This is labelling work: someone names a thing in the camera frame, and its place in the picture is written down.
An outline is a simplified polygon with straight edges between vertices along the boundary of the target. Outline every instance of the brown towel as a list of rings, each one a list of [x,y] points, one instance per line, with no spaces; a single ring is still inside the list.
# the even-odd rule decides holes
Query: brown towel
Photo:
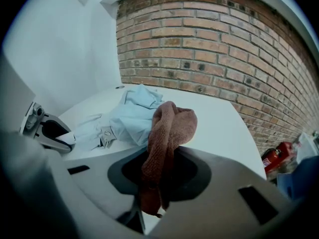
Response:
[[[178,108],[169,101],[153,115],[149,135],[149,156],[142,166],[141,210],[158,216],[160,206],[168,208],[168,194],[173,169],[174,150],[192,139],[197,127],[193,110]]]

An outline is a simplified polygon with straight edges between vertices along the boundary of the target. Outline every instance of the white cloth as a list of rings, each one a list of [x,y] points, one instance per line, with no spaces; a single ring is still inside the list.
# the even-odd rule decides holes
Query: white cloth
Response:
[[[91,150],[100,146],[102,128],[111,126],[117,140],[142,146],[147,144],[155,110],[163,103],[162,95],[143,84],[124,92],[120,103],[109,114],[87,117],[74,131],[57,137],[67,144],[80,144]]]

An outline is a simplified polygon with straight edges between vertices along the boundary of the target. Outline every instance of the brick wall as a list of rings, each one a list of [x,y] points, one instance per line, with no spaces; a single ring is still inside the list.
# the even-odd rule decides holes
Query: brick wall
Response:
[[[297,32],[259,0],[122,0],[123,83],[231,101],[260,152],[318,128],[318,69]]]

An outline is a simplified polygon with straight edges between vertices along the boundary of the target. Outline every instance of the fabric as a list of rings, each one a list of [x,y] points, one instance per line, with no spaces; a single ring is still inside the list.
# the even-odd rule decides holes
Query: fabric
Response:
[[[162,103],[160,93],[140,84],[125,91],[119,104],[109,114],[88,116],[74,131],[57,139],[80,145],[84,150],[92,150],[100,146],[100,137],[104,133],[102,129],[111,126],[117,140],[138,146],[146,145],[152,128],[153,114]]]
[[[149,136],[146,162],[142,165],[141,210],[158,216],[160,206],[168,208],[174,150],[192,139],[197,128],[193,110],[178,108],[169,101],[156,110]]]
[[[146,145],[153,114],[162,103],[162,95],[143,84],[125,91],[110,114],[110,126],[115,137],[138,146]]]

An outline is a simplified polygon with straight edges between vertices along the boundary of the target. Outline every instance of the white countertop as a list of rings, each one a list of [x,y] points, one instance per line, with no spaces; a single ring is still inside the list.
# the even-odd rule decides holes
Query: white countertop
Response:
[[[59,118],[73,130],[89,115],[108,113],[118,104],[123,92],[135,85],[123,84],[123,86],[125,88],[100,92],[75,105]],[[159,93],[163,94],[164,101],[173,101],[178,107],[195,111],[198,119],[195,136],[183,146],[231,158],[266,179],[257,146],[245,123],[230,102],[180,90],[147,87],[157,89]],[[63,159],[71,160],[105,155],[131,147],[133,145],[118,140],[112,142],[110,148],[96,148],[92,151],[83,151],[75,145],[70,153],[63,155]]]

